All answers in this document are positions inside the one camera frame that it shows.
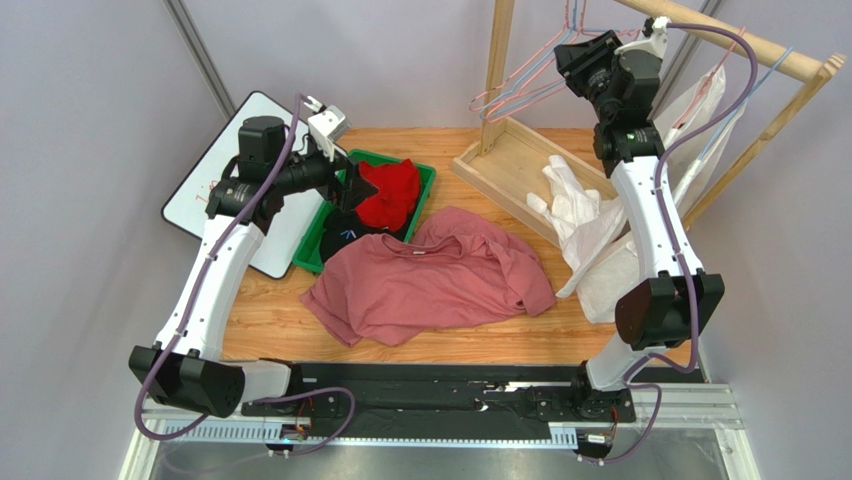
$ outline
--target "plastic tray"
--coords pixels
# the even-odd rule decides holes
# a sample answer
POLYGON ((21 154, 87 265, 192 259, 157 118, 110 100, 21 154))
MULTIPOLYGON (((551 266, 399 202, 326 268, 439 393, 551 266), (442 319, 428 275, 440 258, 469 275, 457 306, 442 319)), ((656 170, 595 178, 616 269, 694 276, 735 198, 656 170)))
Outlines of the plastic tray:
MULTIPOLYGON (((370 165, 384 165, 386 163, 400 163, 402 160, 386 157, 373 152, 364 150, 352 150, 349 156, 359 161, 367 162, 370 165)), ((408 232, 405 233, 405 241, 411 240, 414 236, 414 231, 417 229, 417 220, 420 214, 423 213, 423 205, 426 204, 426 199, 429 198, 429 193, 432 190, 432 183, 435 181, 435 169, 426 165, 414 164, 420 170, 420 199, 417 201, 417 208, 414 210, 414 215, 411 218, 411 224, 408 227, 408 232)), ((299 248, 296 249, 296 255, 293 256, 293 264, 309 270, 314 273, 320 273, 323 270, 322 259, 319 254, 319 243, 322 234, 325 231, 323 223, 325 217, 334 209, 334 205, 323 202, 317 212, 302 241, 299 242, 299 248)))

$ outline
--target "pink t-shirt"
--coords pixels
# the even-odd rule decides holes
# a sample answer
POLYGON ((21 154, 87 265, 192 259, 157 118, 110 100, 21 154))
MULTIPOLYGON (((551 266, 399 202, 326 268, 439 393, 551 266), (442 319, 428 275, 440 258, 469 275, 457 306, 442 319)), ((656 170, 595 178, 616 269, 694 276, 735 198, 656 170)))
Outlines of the pink t-shirt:
POLYGON ((426 329, 471 327, 555 302, 535 251, 479 215, 448 207, 410 244, 368 235, 329 259, 300 297, 345 345, 399 345, 426 329))

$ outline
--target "red garment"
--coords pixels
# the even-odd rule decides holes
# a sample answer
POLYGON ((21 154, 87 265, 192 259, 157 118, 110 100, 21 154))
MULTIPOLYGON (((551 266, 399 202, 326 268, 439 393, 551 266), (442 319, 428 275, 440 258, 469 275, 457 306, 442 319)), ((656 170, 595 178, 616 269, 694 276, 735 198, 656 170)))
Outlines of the red garment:
POLYGON ((378 167, 361 162, 358 169, 362 177, 379 189, 377 194, 355 207, 361 222, 368 227, 387 228, 391 232, 402 228, 408 215, 417 208, 420 170, 408 159, 378 167))
POLYGON ((364 337, 399 345, 426 329, 536 316, 556 302, 529 245, 454 207, 429 217, 411 244, 367 235, 347 245, 300 298, 350 347, 364 337))

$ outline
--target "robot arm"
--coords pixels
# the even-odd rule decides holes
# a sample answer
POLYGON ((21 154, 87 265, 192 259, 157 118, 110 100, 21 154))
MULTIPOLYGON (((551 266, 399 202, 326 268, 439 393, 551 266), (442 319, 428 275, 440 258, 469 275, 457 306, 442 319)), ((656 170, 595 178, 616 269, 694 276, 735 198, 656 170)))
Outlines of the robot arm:
POLYGON ((178 332, 208 252, 260 190, 285 143, 285 125, 280 118, 253 117, 244 122, 239 131, 239 155, 228 163, 221 181, 210 192, 201 247, 174 312, 152 347, 133 349, 130 369, 143 382, 164 346, 179 337, 149 390, 160 404, 224 418, 241 403, 300 393, 292 388, 301 384, 291 378, 300 374, 292 364, 273 360, 225 362, 221 357, 225 326, 243 275, 273 217, 283 207, 284 197, 317 189, 327 200, 346 209, 352 185, 361 181, 354 163, 334 145, 349 129, 345 115, 337 107, 326 107, 311 97, 307 100, 314 115, 308 119, 306 152, 290 154, 272 188, 228 235, 206 273, 189 323, 178 332), (347 170, 345 184, 336 175, 342 169, 347 170))
POLYGON ((605 414, 624 401, 628 395, 624 375, 637 361, 690 338, 688 279, 697 291, 699 332, 724 293, 721 277, 704 273, 686 241, 667 170, 665 165, 657 168, 664 147, 648 117, 660 86, 668 23, 665 17, 648 19, 645 38, 628 45, 621 45, 615 32, 609 31, 589 42, 554 49, 558 71, 568 87, 595 108, 599 120, 595 153, 623 200, 643 279, 616 304, 618 332, 600 354, 581 365, 572 382, 578 386, 575 408, 587 418, 605 414), (667 224, 678 239, 676 246, 667 224), (677 255, 683 257, 688 271, 677 255))

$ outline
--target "wooden rack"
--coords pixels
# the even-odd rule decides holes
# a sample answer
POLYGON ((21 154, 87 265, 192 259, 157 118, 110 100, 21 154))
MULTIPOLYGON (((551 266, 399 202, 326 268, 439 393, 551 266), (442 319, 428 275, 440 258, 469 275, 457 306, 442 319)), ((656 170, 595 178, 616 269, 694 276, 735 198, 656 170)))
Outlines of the wooden rack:
MULTIPOLYGON (((648 16, 669 17, 675 23, 699 23, 724 28, 733 33, 740 31, 739 28, 668 0, 616 1, 648 16)), ((485 90, 489 94, 485 96, 485 103, 490 102, 499 94, 495 87, 503 81, 514 8, 514 0, 495 0, 488 75, 485 83, 485 90)), ((690 31, 689 33, 724 48, 730 46, 730 40, 721 35, 702 31, 690 31)), ((768 67, 774 65, 787 50, 786 47, 750 33, 746 33, 744 37, 757 54, 760 64, 768 67)), ((734 51, 739 55, 745 55, 745 52, 739 47, 734 51)), ((787 56, 779 65, 778 71, 802 82, 803 85, 793 95, 787 106, 769 122, 763 132, 734 161, 719 181, 687 212, 683 218, 685 227, 689 228, 692 225, 695 219, 743 171, 746 165, 834 77, 845 61, 846 57, 837 53, 825 62, 798 52, 791 52, 787 56)), ((527 226, 558 246, 559 239, 553 227, 544 217, 529 208, 526 202, 526 196, 529 192, 536 193, 548 203, 552 201, 550 186, 541 173, 542 168, 548 165, 547 158, 550 155, 564 157, 585 188, 599 190, 604 199, 615 198, 615 189, 603 173, 512 118, 497 123, 483 122, 479 141, 473 143, 460 156, 453 159, 452 170, 527 226)))

